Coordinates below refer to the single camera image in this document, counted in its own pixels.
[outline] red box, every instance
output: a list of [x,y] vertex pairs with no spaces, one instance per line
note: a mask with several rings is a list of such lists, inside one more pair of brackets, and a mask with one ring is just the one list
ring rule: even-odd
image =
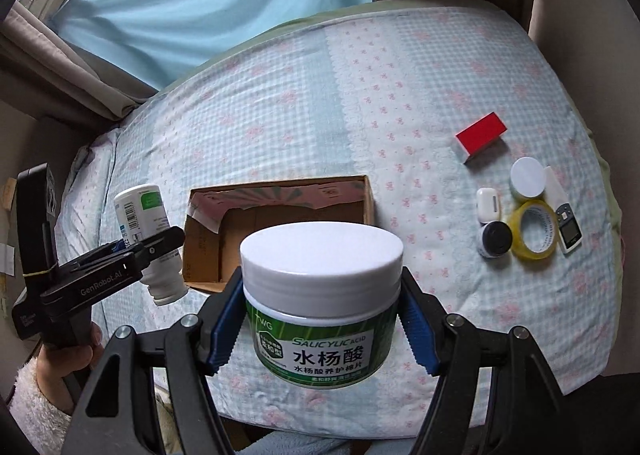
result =
[[500,117],[495,112],[491,112],[457,133],[454,147],[462,162],[466,162],[498,139],[506,130],[507,127]]

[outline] bed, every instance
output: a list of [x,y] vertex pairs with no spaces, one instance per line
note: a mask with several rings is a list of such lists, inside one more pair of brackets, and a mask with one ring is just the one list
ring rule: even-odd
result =
[[[504,145],[468,166],[450,138],[495,111]],[[532,155],[552,165],[584,240],[534,264],[485,261],[474,245],[474,194],[498,188],[515,205],[508,170]],[[562,391],[606,365],[622,285],[620,210],[609,171],[571,99],[523,29],[487,2],[391,0],[277,27],[199,67],[79,151],[56,225],[60,261],[118,238],[113,198],[157,183],[172,225],[198,186],[366,174],[379,226],[404,242],[422,289],[478,327],[532,330]],[[156,307],[134,284],[94,307],[110,336],[169,326],[205,294]],[[481,373],[472,425],[488,398]],[[415,364],[401,327],[380,370],[333,391],[271,375],[243,327],[228,365],[209,379],[220,414],[312,435],[417,434],[436,380]],[[156,384],[166,388],[162,371]]]

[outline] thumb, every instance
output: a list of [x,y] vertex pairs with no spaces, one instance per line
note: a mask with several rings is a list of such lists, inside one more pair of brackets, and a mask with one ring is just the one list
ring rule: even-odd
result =
[[79,345],[60,350],[45,350],[45,369],[52,377],[65,377],[84,369],[91,362],[94,351],[89,345]]

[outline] metal screw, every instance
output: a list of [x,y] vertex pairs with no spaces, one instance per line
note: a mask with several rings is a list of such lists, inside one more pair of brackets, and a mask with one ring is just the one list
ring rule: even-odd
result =
[[126,338],[129,334],[131,334],[131,327],[129,327],[129,325],[118,327],[115,331],[115,336],[121,340]]
[[448,314],[447,323],[452,327],[462,327],[465,319],[460,314]]
[[529,337],[529,331],[525,327],[513,327],[513,335],[519,340],[525,340]]
[[187,314],[182,316],[180,320],[180,325],[183,327],[193,327],[198,322],[198,317],[196,314]]

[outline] barcode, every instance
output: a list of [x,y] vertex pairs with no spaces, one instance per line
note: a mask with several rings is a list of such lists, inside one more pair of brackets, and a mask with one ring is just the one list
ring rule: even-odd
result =
[[127,217],[127,224],[129,225],[129,229],[138,229],[140,227],[133,202],[127,202],[126,204],[124,204],[124,214]]

